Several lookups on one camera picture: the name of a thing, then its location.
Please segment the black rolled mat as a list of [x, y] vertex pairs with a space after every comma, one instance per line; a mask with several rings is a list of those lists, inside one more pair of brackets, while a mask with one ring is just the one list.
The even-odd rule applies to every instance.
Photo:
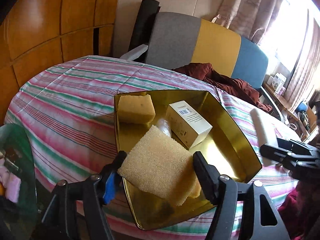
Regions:
[[149, 44], [155, 18], [160, 8], [157, 0], [141, 1], [128, 51], [142, 44]]

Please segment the grey yellow blue chair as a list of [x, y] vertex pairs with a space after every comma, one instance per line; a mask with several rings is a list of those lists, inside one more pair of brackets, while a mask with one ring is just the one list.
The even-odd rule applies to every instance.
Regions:
[[159, 12], [148, 42], [129, 50], [122, 59], [143, 62], [165, 69], [189, 63], [210, 63], [219, 74], [242, 79], [258, 90], [272, 106], [272, 115], [283, 116], [266, 90], [263, 80], [268, 58], [253, 42], [239, 34], [194, 16]]

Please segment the white foam block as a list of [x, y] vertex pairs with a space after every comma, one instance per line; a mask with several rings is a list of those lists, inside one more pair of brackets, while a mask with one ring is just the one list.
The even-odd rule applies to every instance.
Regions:
[[252, 109], [250, 115], [257, 134], [259, 147], [264, 144], [278, 147], [274, 126], [270, 121], [271, 116], [258, 108]]

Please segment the white boxes on shelf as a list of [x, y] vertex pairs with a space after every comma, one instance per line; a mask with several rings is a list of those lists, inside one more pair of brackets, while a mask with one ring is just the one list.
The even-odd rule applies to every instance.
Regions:
[[276, 73], [274, 76], [270, 76], [267, 84], [274, 89], [276, 94], [279, 94], [284, 87], [286, 77], [281, 73]]

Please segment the beige cardboard box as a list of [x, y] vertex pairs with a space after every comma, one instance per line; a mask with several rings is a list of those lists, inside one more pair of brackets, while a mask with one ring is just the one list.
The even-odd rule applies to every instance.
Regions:
[[203, 142], [212, 129], [212, 125], [184, 100], [169, 104], [165, 117], [187, 149]]

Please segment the dark red jacket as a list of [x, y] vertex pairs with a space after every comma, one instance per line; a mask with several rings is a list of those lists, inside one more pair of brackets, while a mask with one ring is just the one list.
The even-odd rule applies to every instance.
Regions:
[[228, 94], [235, 96], [255, 107], [271, 113], [272, 106], [264, 104], [259, 100], [261, 94], [248, 82], [242, 79], [234, 79], [215, 71], [210, 63], [190, 63], [173, 71], [211, 84]]

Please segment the brown wooden wardrobe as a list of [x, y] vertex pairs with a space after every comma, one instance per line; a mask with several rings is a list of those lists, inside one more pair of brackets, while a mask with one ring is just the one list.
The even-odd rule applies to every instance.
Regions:
[[118, 0], [18, 0], [1, 23], [1, 117], [47, 68], [112, 52]]

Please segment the striped pink green bedsheet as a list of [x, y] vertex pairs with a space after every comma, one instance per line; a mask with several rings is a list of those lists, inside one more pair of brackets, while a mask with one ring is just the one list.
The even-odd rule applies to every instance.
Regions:
[[[206, 90], [241, 128], [260, 159], [250, 115], [254, 106], [203, 81], [142, 63], [88, 55], [58, 64], [27, 81], [13, 96], [5, 124], [26, 129], [34, 156], [36, 178], [52, 191], [60, 179], [77, 182], [99, 172], [116, 155], [114, 96], [144, 90]], [[276, 207], [296, 187], [282, 168], [264, 167], [260, 180]], [[123, 239], [204, 239], [211, 209], [186, 222], [153, 231], [139, 230], [123, 190], [104, 208], [112, 230]]]

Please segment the red cloth at edge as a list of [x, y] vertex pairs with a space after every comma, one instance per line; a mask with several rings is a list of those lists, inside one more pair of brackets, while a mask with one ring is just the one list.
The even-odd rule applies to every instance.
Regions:
[[319, 239], [319, 183], [299, 181], [278, 212], [290, 239]]

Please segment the patterned beige curtain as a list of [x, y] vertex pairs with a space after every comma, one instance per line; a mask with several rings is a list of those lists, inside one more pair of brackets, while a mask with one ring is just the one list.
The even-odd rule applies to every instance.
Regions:
[[286, 77], [291, 108], [319, 85], [319, 24], [303, 0], [223, 0], [212, 22], [247, 38], [267, 55], [267, 75]]

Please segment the green plastic basket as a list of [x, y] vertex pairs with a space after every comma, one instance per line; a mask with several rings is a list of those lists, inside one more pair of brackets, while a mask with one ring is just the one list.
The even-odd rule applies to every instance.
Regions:
[[1, 126], [1, 219], [12, 232], [32, 230], [37, 221], [34, 160], [21, 126]]

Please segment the wooden side shelf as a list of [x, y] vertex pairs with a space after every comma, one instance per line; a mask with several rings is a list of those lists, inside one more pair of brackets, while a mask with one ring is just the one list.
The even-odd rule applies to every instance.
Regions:
[[310, 142], [316, 137], [318, 133], [316, 122], [317, 116], [310, 107], [308, 107], [308, 109], [306, 110], [310, 128], [306, 129], [304, 123], [301, 122], [299, 115], [295, 111], [290, 111], [288, 109], [289, 103], [284, 99], [283, 96], [276, 94], [272, 86], [269, 86], [265, 82], [263, 83], [262, 87], [268, 92], [278, 108], [287, 114], [287, 120], [289, 121], [289, 123], [295, 124], [295, 126], [297, 127], [296, 133], [299, 135], [301, 141]]

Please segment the yellow sponge block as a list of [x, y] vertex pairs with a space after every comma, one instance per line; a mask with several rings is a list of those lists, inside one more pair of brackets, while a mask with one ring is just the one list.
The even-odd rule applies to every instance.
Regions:
[[118, 174], [173, 206], [181, 206], [201, 192], [193, 155], [154, 125], [129, 152]]
[[129, 124], [147, 124], [156, 116], [151, 96], [123, 95], [117, 108], [119, 121]]

